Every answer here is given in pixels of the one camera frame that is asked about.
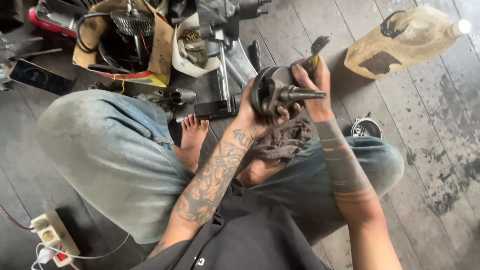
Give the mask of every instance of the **power strip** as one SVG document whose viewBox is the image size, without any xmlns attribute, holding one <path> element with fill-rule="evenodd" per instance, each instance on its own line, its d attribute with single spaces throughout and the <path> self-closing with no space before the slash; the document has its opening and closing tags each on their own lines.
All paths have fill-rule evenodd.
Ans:
<svg viewBox="0 0 480 270">
<path fill-rule="evenodd" d="M 39 228 L 36 233 L 44 244 L 50 245 L 56 243 L 57 249 L 73 256 L 80 255 L 80 250 L 78 250 L 77 245 L 68 233 L 65 225 L 63 225 L 63 222 L 56 211 L 43 214 L 33 219 L 31 227 Z M 72 264 L 73 260 L 74 258 L 61 253 L 53 257 L 53 261 L 55 261 L 57 267 Z"/>
</svg>

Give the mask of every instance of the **plastic jug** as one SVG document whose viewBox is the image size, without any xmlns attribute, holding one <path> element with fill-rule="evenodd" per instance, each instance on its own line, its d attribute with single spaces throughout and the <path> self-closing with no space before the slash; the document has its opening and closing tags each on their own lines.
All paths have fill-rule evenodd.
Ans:
<svg viewBox="0 0 480 270">
<path fill-rule="evenodd" d="M 470 29 L 467 20 L 451 23 L 445 13 L 432 7 L 397 11 L 350 45 L 345 66 L 380 79 L 438 56 Z"/>
</svg>

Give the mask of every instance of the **tattooed arm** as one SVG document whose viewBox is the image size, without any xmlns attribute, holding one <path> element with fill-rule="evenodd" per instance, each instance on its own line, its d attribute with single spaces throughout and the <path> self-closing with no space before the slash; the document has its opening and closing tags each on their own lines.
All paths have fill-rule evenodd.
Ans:
<svg viewBox="0 0 480 270">
<path fill-rule="evenodd" d="M 306 100 L 324 151 L 333 196 L 348 225 L 355 270 L 400 270 L 382 206 L 330 108 L 330 73 L 320 57 L 314 82 L 299 64 L 292 72 L 301 87 L 320 89 L 325 99 Z"/>
<path fill-rule="evenodd" d="M 257 115 L 250 100 L 252 84 L 253 80 L 245 88 L 239 113 L 223 133 L 212 156 L 177 200 L 167 229 L 149 258 L 175 243 L 193 239 L 213 217 L 252 142 L 289 120 L 288 110 L 282 107 L 278 108 L 281 117 L 275 120 Z M 296 110 L 296 114 L 300 113 L 298 104 Z"/>
</svg>

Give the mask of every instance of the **jeans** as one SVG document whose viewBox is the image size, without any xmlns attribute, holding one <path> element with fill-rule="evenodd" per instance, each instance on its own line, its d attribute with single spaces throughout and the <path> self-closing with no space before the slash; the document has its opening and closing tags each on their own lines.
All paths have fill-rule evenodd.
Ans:
<svg viewBox="0 0 480 270">
<path fill-rule="evenodd" d="M 53 102 L 38 121 L 36 137 L 86 201 L 147 244 L 160 240 L 177 198 L 195 176 L 176 158 L 167 123 L 153 103 L 87 90 Z M 400 180 L 404 162 L 391 144 L 373 137 L 347 141 L 379 197 Z M 317 139 L 251 190 L 283 203 L 311 244 L 345 225 Z"/>
</svg>

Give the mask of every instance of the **cardboard box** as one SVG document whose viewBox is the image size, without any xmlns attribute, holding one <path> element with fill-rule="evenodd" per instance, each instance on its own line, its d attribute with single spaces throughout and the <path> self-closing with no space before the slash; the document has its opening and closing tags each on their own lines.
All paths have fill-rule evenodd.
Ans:
<svg viewBox="0 0 480 270">
<path fill-rule="evenodd" d="M 166 87 L 170 82 L 171 60 L 173 50 L 173 28 L 165 18 L 158 15 L 154 8 L 143 0 L 134 0 L 139 10 L 150 11 L 155 15 L 154 43 L 150 56 L 148 70 L 135 74 L 110 74 L 93 71 L 108 78 L 125 80 L 133 83 L 147 84 L 152 86 Z M 113 10 L 127 9 L 127 0 L 105 0 L 93 6 L 89 13 L 110 12 Z M 107 22 L 103 17 L 88 18 L 85 20 L 80 31 L 82 41 L 90 48 L 95 47 L 100 37 L 107 28 Z M 79 44 L 73 52 L 73 64 L 88 69 L 88 65 L 96 64 L 96 54 L 87 53 L 80 49 Z"/>
</svg>

